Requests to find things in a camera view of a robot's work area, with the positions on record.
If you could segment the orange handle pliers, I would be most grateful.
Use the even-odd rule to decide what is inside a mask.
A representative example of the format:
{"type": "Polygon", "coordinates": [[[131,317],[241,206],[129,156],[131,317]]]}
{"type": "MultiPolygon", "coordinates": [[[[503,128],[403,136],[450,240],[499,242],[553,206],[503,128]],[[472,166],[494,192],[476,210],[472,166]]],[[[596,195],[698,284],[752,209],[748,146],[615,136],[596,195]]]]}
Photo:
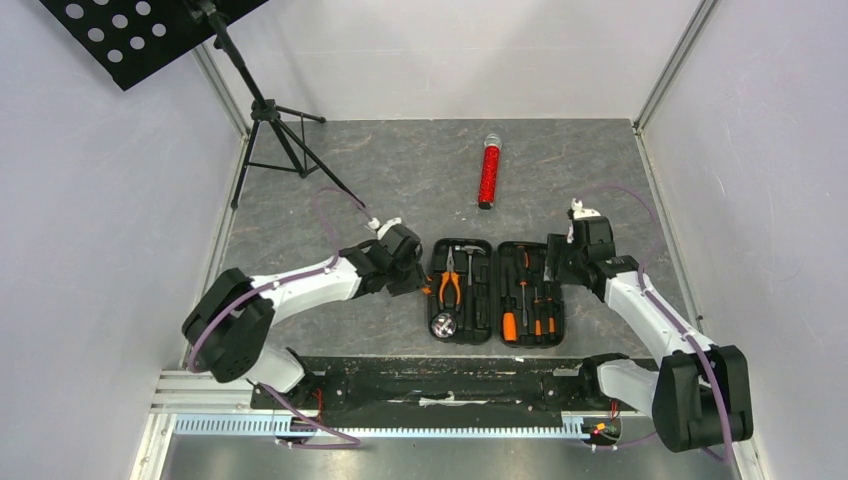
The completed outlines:
{"type": "Polygon", "coordinates": [[[453,248],[447,249],[445,270],[441,274],[439,287],[439,306],[442,310],[460,305],[462,291],[459,282],[459,273],[455,267],[453,248]]]}

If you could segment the thin orange black screwdriver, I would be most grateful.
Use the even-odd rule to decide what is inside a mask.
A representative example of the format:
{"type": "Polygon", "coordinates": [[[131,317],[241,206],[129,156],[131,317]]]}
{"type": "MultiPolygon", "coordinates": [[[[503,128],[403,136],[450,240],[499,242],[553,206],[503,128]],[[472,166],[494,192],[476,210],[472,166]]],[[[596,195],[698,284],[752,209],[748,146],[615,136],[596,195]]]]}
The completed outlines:
{"type": "Polygon", "coordinates": [[[541,337],[543,335],[542,330],[542,303],[539,296],[538,287],[534,287],[534,301],[533,301],[533,312],[534,312],[534,335],[537,342],[541,341],[541,337]]]}

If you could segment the black plastic tool case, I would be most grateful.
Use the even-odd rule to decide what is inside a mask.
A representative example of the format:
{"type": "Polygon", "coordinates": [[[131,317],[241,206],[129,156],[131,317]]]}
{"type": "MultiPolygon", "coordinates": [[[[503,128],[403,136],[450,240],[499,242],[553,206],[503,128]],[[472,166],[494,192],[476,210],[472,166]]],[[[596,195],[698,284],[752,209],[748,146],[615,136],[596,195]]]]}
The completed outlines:
{"type": "Polygon", "coordinates": [[[545,282],[543,269],[545,263],[546,245],[536,242],[506,241],[494,247],[489,242],[481,239],[470,238],[443,238],[433,246],[429,262],[429,285],[424,288],[427,295],[427,329],[431,337],[444,343],[479,345],[492,338],[512,348],[545,349],[562,344],[566,337],[565,303],[563,301],[561,287],[553,282],[555,316],[556,316],[556,338],[551,340],[547,335],[547,317],[545,315],[545,282]],[[485,250],[485,254],[476,254],[473,261],[474,280],[474,306],[476,313],[476,327],[470,328],[468,323],[466,272],[467,258],[461,251],[455,251],[456,245],[478,245],[485,250]],[[521,287],[518,283],[516,273],[516,248],[523,245],[526,249],[528,265],[528,285],[526,287],[527,306],[529,311],[529,332],[522,326],[521,315],[521,287]],[[439,287],[441,274],[445,270],[447,249],[453,248],[455,267],[459,273],[459,282],[462,291],[462,301],[459,306],[442,310],[439,306],[439,287]],[[515,286],[516,309],[514,311],[518,339],[514,343],[505,342],[502,338],[502,316],[501,288],[503,284],[503,268],[510,268],[510,275],[515,286]],[[537,342],[534,335],[534,287],[538,287],[542,303],[542,330],[541,341],[537,342]],[[436,338],[430,331],[431,319],[439,313],[450,313],[457,321],[458,329],[455,335],[447,339],[436,338]]]}

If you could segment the steel claw hammer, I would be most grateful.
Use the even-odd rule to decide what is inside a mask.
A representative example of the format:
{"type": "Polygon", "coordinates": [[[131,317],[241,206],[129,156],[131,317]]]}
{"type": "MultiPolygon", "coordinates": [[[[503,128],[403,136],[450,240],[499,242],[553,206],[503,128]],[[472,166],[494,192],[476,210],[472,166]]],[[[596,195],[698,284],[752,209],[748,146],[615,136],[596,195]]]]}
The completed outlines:
{"type": "Polygon", "coordinates": [[[474,315],[476,313],[476,307],[474,306],[474,293],[473,293],[473,280],[474,280],[474,269],[473,269],[473,261],[474,256],[476,254],[485,254],[485,250],[478,245],[456,245],[454,246],[455,251],[461,251],[466,254],[467,258],[467,272],[466,272],[466,289],[465,293],[467,295],[467,310],[468,310],[468,323],[470,328],[476,327],[476,320],[474,315]]]}

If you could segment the large orange handle screwdriver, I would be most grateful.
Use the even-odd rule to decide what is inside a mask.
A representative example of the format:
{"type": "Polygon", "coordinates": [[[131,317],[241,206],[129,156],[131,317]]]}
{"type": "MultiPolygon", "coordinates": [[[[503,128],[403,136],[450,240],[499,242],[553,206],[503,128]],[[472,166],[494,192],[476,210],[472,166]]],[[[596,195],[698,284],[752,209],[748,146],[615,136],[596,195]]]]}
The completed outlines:
{"type": "Polygon", "coordinates": [[[513,284],[510,268],[503,268],[503,284],[501,288],[501,307],[502,316],[502,338],[505,342],[514,343],[518,339],[517,323],[514,315],[516,309],[516,296],[514,293],[515,286],[513,284]]]}

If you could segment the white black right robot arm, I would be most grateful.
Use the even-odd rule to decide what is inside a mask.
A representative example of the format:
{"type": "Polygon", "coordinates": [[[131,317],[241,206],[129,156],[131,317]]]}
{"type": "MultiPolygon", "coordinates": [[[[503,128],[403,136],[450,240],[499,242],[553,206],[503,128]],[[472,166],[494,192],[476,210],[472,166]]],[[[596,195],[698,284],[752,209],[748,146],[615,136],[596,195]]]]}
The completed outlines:
{"type": "Polygon", "coordinates": [[[654,288],[639,263],[616,252],[609,220],[575,217],[565,234],[547,238],[545,273],[583,286],[623,318],[647,347],[651,371],[619,354],[585,361],[580,400],[602,408],[619,400],[650,417],[672,452],[749,440],[754,433],[748,361],[735,345],[700,333],[654,288]]]}

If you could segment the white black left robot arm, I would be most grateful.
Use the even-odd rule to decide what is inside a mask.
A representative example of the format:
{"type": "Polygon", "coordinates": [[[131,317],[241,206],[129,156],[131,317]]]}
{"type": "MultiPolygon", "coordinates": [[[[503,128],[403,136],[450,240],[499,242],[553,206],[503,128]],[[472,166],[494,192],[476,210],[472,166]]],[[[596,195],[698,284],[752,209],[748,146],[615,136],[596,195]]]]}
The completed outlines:
{"type": "Polygon", "coordinates": [[[330,303],[387,291],[392,296],[423,288],[422,241],[399,219],[374,239],[344,248],[296,270],[248,276],[238,268],[221,273],[182,325],[191,349],[187,368],[226,384],[248,380],[275,390],[290,408],[307,405],[314,383],[290,350],[266,347],[280,321],[330,303]]]}

